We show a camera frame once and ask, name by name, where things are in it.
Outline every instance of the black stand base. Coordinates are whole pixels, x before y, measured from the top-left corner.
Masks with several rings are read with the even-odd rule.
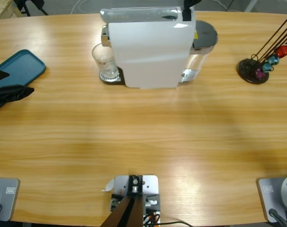
[[[255,70],[260,67],[260,63],[253,59],[245,59],[238,63],[237,71],[241,78],[252,84],[262,84],[269,79],[269,73],[265,73],[263,78],[257,78]]]

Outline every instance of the glass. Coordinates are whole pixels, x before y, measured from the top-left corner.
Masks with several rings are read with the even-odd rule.
[[[118,68],[110,47],[98,44],[93,48],[92,56],[99,67],[100,76],[103,79],[115,80],[119,77]]]
[[[181,82],[188,82],[196,78],[213,47],[214,46],[210,46],[199,50],[195,50],[194,48],[191,49],[186,69],[183,71],[181,77]]]

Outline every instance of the wire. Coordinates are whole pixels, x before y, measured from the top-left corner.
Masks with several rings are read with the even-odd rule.
[[[87,1],[89,1],[89,0],[84,0],[81,4],[79,4],[79,5],[78,5],[78,10],[79,10],[80,12],[82,12],[82,13],[94,13],[94,12],[83,11],[83,10],[81,9],[81,6],[82,6],[85,2],[87,2]]]
[[[184,221],[173,221],[173,222],[164,222],[164,223],[155,223],[155,224],[148,224],[146,226],[148,227],[153,227],[153,226],[164,226],[164,225],[172,225],[172,224],[184,224],[186,226],[189,226],[189,227],[193,227],[192,225],[190,225],[189,223],[187,222],[184,222]]]
[[[229,10],[229,7],[231,5],[231,3],[233,3],[233,1],[230,3],[229,7],[225,6],[223,3],[221,3],[221,1],[219,0],[211,0],[211,1],[214,1],[214,2],[217,2],[219,5],[221,5],[222,7],[224,7],[224,9],[226,11],[229,11],[229,12],[240,12],[240,11],[237,11],[237,10]]]
[[[80,3],[81,0],[78,0],[75,5],[73,6],[72,10],[71,10],[71,13],[70,14],[73,14],[73,11],[75,10],[75,7],[78,5],[78,3]]]
[[[164,225],[172,225],[172,224],[184,224],[186,226],[189,227],[193,227],[192,225],[190,225],[189,223],[185,222],[185,221],[173,221],[173,222],[164,222],[164,223],[157,223],[159,218],[160,218],[160,214],[148,214],[144,217],[144,220],[149,217],[148,221],[146,223],[144,223],[145,227],[153,227],[153,226],[164,226]]]
[[[234,0],[232,0],[231,2],[230,2],[230,4],[228,5],[228,7],[227,7],[227,10],[226,11],[228,11],[228,9],[230,8],[230,6],[233,4],[233,2],[234,2]]]
[[[228,11],[227,6],[225,6],[224,4],[222,4],[219,0],[211,0],[211,1],[217,2],[219,5],[221,5],[222,7],[224,7],[224,9],[225,9],[226,11]]]

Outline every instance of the metal bracket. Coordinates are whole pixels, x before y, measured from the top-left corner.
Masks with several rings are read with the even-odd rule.
[[[141,195],[144,214],[160,215],[158,177],[155,175],[119,175],[114,179],[110,211],[113,211],[126,196]]]

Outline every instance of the blue coffee capsule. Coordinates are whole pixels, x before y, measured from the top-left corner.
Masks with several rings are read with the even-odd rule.
[[[272,54],[268,57],[268,63],[270,65],[277,65],[279,63],[279,57],[277,54]]]
[[[261,68],[262,68],[262,71],[264,72],[270,72],[272,71],[273,67],[268,62],[265,62],[262,64]]]

